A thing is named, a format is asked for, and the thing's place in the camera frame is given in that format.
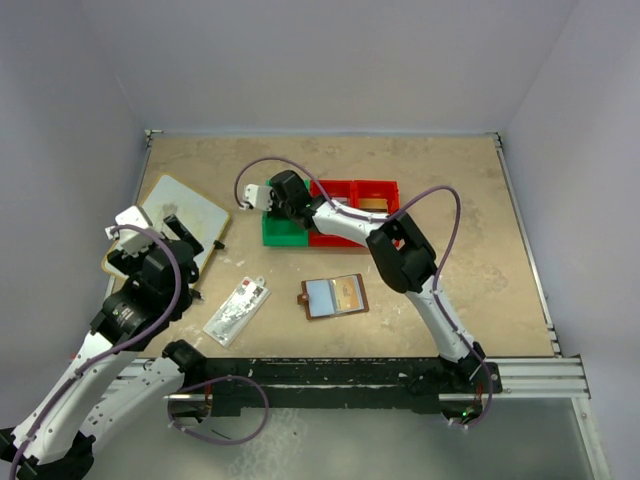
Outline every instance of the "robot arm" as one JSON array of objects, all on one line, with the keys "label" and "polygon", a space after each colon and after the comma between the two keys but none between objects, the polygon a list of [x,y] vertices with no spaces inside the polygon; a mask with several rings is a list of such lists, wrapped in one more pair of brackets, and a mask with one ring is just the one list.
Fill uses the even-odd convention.
[{"label": "robot arm", "polygon": [[440,286],[436,292],[438,299],[457,331],[437,305],[433,293],[436,254],[407,213],[386,221],[386,214],[365,212],[335,200],[335,205],[330,205],[321,196],[312,198],[302,179],[291,170],[275,175],[270,185],[248,185],[243,195],[245,204],[266,210],[270,215],[289,218],[302,228],[314,228],[368,247],[384,282],[396,292],[404,293],[418,310],[445,365],[467,379],[475,375],[480,362],[460,335],[473,345],[481,358],[485,357],[484,352],[464,328]]},{"label": "robot arm", "polygon": [[[193,372],[204,361],[186,342],[174,342],[147,371],[103,400],[106,390],[124,367],[135,360],[169,322],[179,320],[193,298],[199,297],[189,284],[198,279],[194,257],[203,248],[174,215],[164,221],[179,237],[171,240],[154,232],[169,248],[180,269],[181,288],[176,307],[166,321],[144,339],[105,356],[88,370],[81,369],[88,359],[147,331],[167,310],[175,293],[175,276],[166,254],[144,234],[123,231],[120,248],[107,257],[113,266],[128,275],[123,287],[105,299],[80,350],[51,393],[20,425],[0,430],[0,458],[12,461],[19,454],[19,478],[83,478],[93,464],[93,454],[143,412],[147,401],[161,399],[180,389],[185,374]],[[151,222],[138,207],[118,215],[116,223],[153,232]],[[46,410],[36,429],[34,424]]]}]

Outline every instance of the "clear plastic bag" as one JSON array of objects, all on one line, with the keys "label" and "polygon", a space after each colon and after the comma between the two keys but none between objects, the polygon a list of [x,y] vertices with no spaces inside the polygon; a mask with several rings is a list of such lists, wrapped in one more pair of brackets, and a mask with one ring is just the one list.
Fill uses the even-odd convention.
[{"label": "clear plastic bag", "polygon": [[269,296],[264,278],[255,281],[245,277],[218,311],[204,326],[203,331],[227,348],[249,323],[251,317]]}]

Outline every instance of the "cable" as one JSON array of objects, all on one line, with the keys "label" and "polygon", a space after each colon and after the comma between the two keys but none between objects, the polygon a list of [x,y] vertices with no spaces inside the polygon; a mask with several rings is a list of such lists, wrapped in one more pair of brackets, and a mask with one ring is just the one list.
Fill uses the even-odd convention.
[{"label": "cable", "polygon": [[83,363],[80,367],[78,367],[74,371],[75,375],[73,377],[69,377],[60,386],[60,388],[56,390],[56,392],[51,396],[49,401],[42,408],[42,411],[38,414],[36,419],[31,424],[31,428],[29,428],[29,430],[27,431],[27,434],[25,435],[25,440],[21,443],[20,447],[17,449],[16,454],[13,457],[13,461],[11,462],[11,469],[9,470],[9,480],[15,480],[16,473],[18,471],[18,465],[20,464],[20,458],[22,458],[22,455],[24,454],[25,450],[29,446],[29,443],[33,439],[35,439],[35,434],[40,428],[40,426],[42,425],[42,422],[44,421],[44,419],[47,417],[47,415],[49,415],[51,410],[53,410],[53,407],[56,406],[56,404],[60,401],[60,399],[69,391],[69,389],[76,382],[76,380],[81,378],[82,375],[87,370],[89,370],[92,366],[94,366],[96,363],[104,360],[110,355],[115,355],[116,353],[121,352],[122,350],[125,350],[132,345],[135,345],[140,340],[143,340],[149,335],[151,335],[158,328],[160,328],[160,326],[169,318],[169,315],[171,315],[171,313],[173,312],[173,309],[178,304],[178,300],[180,299],[180,291],[182,287],[180,267],[178,265],[178,261],[176,260],[176,257],[171,252],[171,249],[169,249],[169,247],[162,241],[162,238],[160,238],[160,236],[154,232],[144,230],[135,225],[117,225],[113,227],[112,232],[119,232],[120,230],[133,230],[142,235],[145,235],[149,237],[151,240],[153,240],[153,242],[164,252],[164,254],[169,259],[169,263],[171,264],[171,268],[173,270],[173,276],[175,281],[173,297],[171,297],[171,301],[169,302],[167,309],[162,313],[162,315],[158,317],[158,319],[153,324],[151,324],[149,328],[140,332],[135,337],[130,338],[126,342],[123,342],[120,345],[110,348],[109,350],[106,350],[105,352],[102,352],[96,355],[95,357],[91,357],[87,359],[85,363]]},{"label": "cable", "polygon": [[480,365],[482,366],[485,374],[487,375],[487,383],[489,385],[488,385],[488,392],[487,392],[487,405],[486,405],[486,407],[482,410],[482,413],[478,416],[478,418],[476,418],[473,422],[470,422],[468,425],[461,425],[464,428],[470,428],[470,427],[476,426],[487,415],[487,413],[489,412],[489,409],[491,408],[491,403],[493,402],[493,381],[491,380],[491,370],[489,370],[489,366],[487,365],[485,360],[478,354],[478,352],[476,352],[474,350],[473,345],[471,343],[469,343],[469,341],[466,339],[466,337],[463,334],[458,333],[458,325],[453,321],[453,319],[451,318],[451,316],[447,312],[447,309],[442,304],[442,301],[440,300],[440,297],[438,296],[438,293],[437,293],[438,282],[440,281],[440,276],[442,275],[442,270],[443,270],[445,264],[447,263],[447,259],[449,258],[449,254],[451,253],[451,249],[453,248],[453,244],[456,241],[456,237],[458,235],[458,228],[460,226],[460,215],[462,213],[462,202],[460,201],[460,195],[458,195],[458,192],[453,187],[450,187],[448,185],[438,185],[438,186],[431,187],[431,188],[425,190],[424,192],[420,193],[419,195],[416,195],[414,198],[409,200],[409,202],[407,202],[405,205],[403,205],[400,209],[398,209],[397,211],[395,211],[394,213],[392,213],[391,215],[389,215],[387,217],[378,217],[378,218],[376,218],[376,217],[367,217],[367,216],[364,216],[364,215],[358,215],[358,214],[354,214],[352,212],[347,212],[347,211],[344,211],[344,210],[340,209],[339,207],[337,207],[337,205],[333,202],[333,200],[331,199],[331,197],[329,196],[327,191],[322,187],[322,185],[320,185],[320,181],[318,180],[318,178],[316,178],[309,170],[307,170],[305,167],[303,167],[299,163],[294,162],[293,160],[289,160],[287,158],[283,158],[283,157],[262,157],[262,158],[258,158],[257,160],[254,160],[252,162],[249,162],[247,165],[245,165],[244,168],[242,170],[240,170],[240,173],[238,173],[238,176],[236,177],[236,180],[235,180],[234,185],[233,185],[233,193],[235,195],[236,203],[238,204],[238,206],[240,206],[240,207],[244,206],[244,204],[240,201],[240,198],[238,196],[238,184],[240,183],[240,177],[244,174],[244,172],[246,172],[253,165],[255,165],[257,163],[260,163],[260,162],[265,162],[267,160],[276,160],[276,161],[288,163],[289,165],[293,165],[294,167],[296,167],[299,170],[301,170],[302,172],[304,172],[313,181],[313,183],[315,183],[317,185],[317,187],[320,190],[320,193],[322,194],[322,196],[325,198],[327,203],[329,203],[329,205],[334,210],[336,210],[337,212],[341,213],[342,215],[345,215],[345,216],[350,217],[350,218],[354,218],[356,220],[364,220],[364,221],[367,221],[367,222],[370,222],[370,221],[371,222],[381,222],[381,223],[388,222],[388,221],[391,221],[391,220],[395,220],[400,215],[405,213],[410,207],[415,205],[418,201],[422,200],[424,197],[426,197],[428,195],[431,195],[434,192],[437,192],[437,191],[440,191],[440,190],[446,190],[446,191],[448,191],[449,193],[451,193],[453,195],[453,197],[455,199],[455,202],[456,202],[456,216],[455,216],[455,220],[454,220],[454,224],[453,224],[453,229],[451,231],[451,237],[449,238],[449,243],[447,244],[447,248],[445,249],[444,254],[442,255],[442,261],[440,262],[440,265],[438,266],[438,269],[436,270],[436,273],[434,274],[434,278],[433,278],[433,297],[434,297],[434,300],[436,302],[436,305],[438,306],[438,309],[442,312],[442,315],[444,316],[444,318],[447,321],[447,323],[451,326],[453,331],[456,332],[458,337],[460,337],[460,340],[462,340],[462,343],[464,343],[465,347],[467,347],[469,349],[469,351],[471,352],[471,354],[476,358],[476,360],[478,360],[478,362],[480,362]]},{"label": "cable", "polygon": [[354,218],[356,220],[363,220],[365,222],[376,222],[376,223],[384,223],[384,222],[386,222],[388,220],[388,218],[384,217],[384,216],[378,216],[378,217],[376,217],[374,215],[366,216],[366,215],[359,215],[357,213],[353,213],[353,212],[348,212],[346,210],[342,210],[340,207],[338,207],[338,205],[336,205],[336,203],[333,201],[331,196],[327,193],[327,191],[324,189],[324,187],[320,184],[320,180],[318,180],[318,178],[315,175],[313,175],[313,173],[311,173],[305,167],[300,165],[298,162],[294,162],[293,160],[289,160],[288,158],[283,158],[283,157],[262,157],[262,158],[258,158],[256,160],[253,160],[252,162],[247,163],[242,168],[242,170],[240,170],[240,172],[236,176],[236,180],[233,182],[233,195],[235,197],[236,203],[238,204],[238,206],[240,208],[243,208],[246,205],[246,204],[242,203],[242,201],[240,200],[240,196],[238,195],[238,184],[240,183],[240,178],[242,177],[244,172],[246,172],[250,167],[253,167],[256,163],[266,162],[268,160],[276,160],[278,162],[288,163],[289,165],[292,165],[292,166],[296,167],[298,170],[304,172],[304,174],[307,177],[309,177],[313,183],[316,184],[316,186],[318,187],[318,190],[320,190],[320,193],[325,198],[325,200],[327,201],[329,206],[331,208],[333,208],[336,212],[339,212],[342,215],[344,215],[345,217]]},{"label": "cable", "polygon": [[251,433],[250,435],[247,435],[246,437],[240,438],[238,440],[218,440],[216,438],[211,438],[206,435],[196,433],[193,430],[187,430],[187,428],[184,425],[182,425],[175,419],[175,417],[171,414],[171,412],[167,408],[167,415],[169,416],[169,420],[171,421],[171,426],[175,427],[176,429],[180,430],[183,433],[186,433],[187,435],[193,438],[197,438],[198,440],[202,440],[204,442],[211,443],[213,445],[241,445],[257,437],[258,434],[262,431],[262,429],[267,424],[267,419],[269,418],[269,399],[267,398],[267,394],[264,392],[262,387],[260,387],[260,385],[258,385],[255,381],[251,380],[250,378],[241,377],[239,375],[228,375],[226,377],[218,377],[218,378],[214,378],[213,380],[207,380],[206,382],[193,385],[191,387],[183,388],[182,390],[179,391],[179,393],[192,392],[193,390],[198,390],[199,388],[206,387],[208,385],[214,385],[216,383],[226,382],[229,380],[237,380],[240,382],[244,382],[248,385],[251,385],[256,390],[258,390],[258,393],[262,397],[262,401],[264,402],[264,416],[262,417],[262,421],[260,422],[260,425],[258,425],[258,428],[256,428],[253,433]]}]

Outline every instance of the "gray wall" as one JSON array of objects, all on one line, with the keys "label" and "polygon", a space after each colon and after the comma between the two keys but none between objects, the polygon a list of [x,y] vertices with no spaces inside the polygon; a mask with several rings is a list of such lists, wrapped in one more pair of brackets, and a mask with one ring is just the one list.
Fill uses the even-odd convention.
[{"label": "gray wall", "polygon": [[496,131],[576,0],[83,0],[173,132]]},{"label": "gray wall", "polygon": [[583,0],[506,135],[563,352],[583,355],[617,478],[637,478],[640,2]]},{"label": "gray wall", "polygon": [[49,391],[100,305],[103,228],[131,202],[143,132],[79,1],[3,2],[0,36],[4,427]]}]

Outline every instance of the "beige tabletop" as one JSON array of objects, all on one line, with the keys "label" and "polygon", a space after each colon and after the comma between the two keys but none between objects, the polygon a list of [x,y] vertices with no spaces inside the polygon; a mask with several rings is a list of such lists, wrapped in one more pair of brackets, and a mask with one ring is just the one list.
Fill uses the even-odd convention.
[{"label": "beige tabletop", "polygon": [[[183,338],[209,357],[437,356],[416,310],[380,279],[366,249],[268,248],[262,246],[260,213],[239,210],[233,181],[249,161],[285,156],[321,179],[396,180],[401,204],[437,184],[462,198],[456,246],[442,277],[458,315],[489,356],[551,356],[533,274],[511,205],[493,140],[488,137],[259,137],[157,138],[140,199],[169,173],[231,213],[217,252],[198,289],[205,303],[192,306],[158,335],[144,356],[158,356]],[[289,168],[279,162],[254,166],[243,177],[263,184]],[[441,254],[451,233],[452,197],[439,192],[411,216]],[[368,313],[308,321],[297,305],[302,280],[361,273]],[[244,276],[266,279],[271,296],[227,349],[202,327]]]}]

